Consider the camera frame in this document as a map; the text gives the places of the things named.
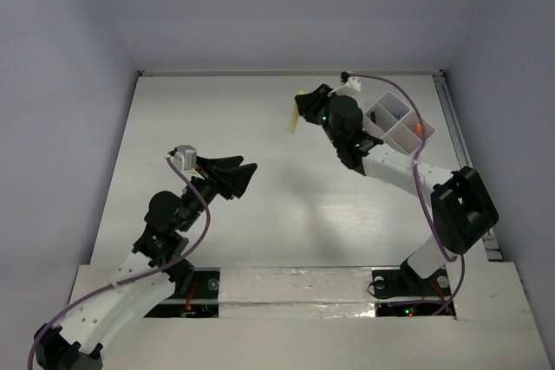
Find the yellow highlighter pen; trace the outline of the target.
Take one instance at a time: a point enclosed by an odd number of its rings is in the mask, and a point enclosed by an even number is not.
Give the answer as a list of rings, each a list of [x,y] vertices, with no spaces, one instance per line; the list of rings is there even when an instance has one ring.
[[[293,134],[294,132],[296,132],[298,119],[299,119],[298,106],[297,104],[294,104],[291,111],[289,124],[288,124],[288,132],[290,134]]]

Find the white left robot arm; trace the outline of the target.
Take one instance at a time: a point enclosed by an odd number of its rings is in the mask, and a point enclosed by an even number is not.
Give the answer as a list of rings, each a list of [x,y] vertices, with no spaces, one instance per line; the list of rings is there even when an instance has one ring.
[[[188,261],[200,242],[185,234],[210,203],[241,198],[258,169],[242,156],[202,158],[178,146],[166,162],[186,184],[180,195],[160,191],[150,200],[145,229],[104,286],[70,303],[36,332],[27,359],[32,369],[100,369],[111,343],[168,297],[187,295],[194,281]]]

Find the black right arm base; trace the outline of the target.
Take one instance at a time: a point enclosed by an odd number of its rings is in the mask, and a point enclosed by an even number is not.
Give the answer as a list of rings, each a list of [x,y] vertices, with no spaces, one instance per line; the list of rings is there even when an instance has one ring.
[[[406,262],[371,271],[367,292],[376,301],[377,316],[456,316],[445,264],[420,277]]]

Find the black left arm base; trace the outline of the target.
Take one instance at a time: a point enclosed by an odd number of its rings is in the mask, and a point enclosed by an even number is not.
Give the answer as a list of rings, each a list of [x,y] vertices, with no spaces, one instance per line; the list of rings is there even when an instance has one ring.
[[[184,294],[170,296],[151,309],[146,318],[218,318],[220,269],[196,269]]]

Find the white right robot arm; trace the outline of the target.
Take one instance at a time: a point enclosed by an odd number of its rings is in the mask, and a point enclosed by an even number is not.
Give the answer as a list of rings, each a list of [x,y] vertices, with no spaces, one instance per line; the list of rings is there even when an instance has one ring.
[[[399,283],[418,294],[434,272],[480,241],[499,214],[475,169],[450,170],[421,161],[435,129],[398,84],[389,85],[393,92],[362,110],[355,98],[362,77],[344,72],[336,88],[323,84],[297,94],[291,125],[304,119],[320,126],[347,168],[417,197],[431,236],[402,263]]]

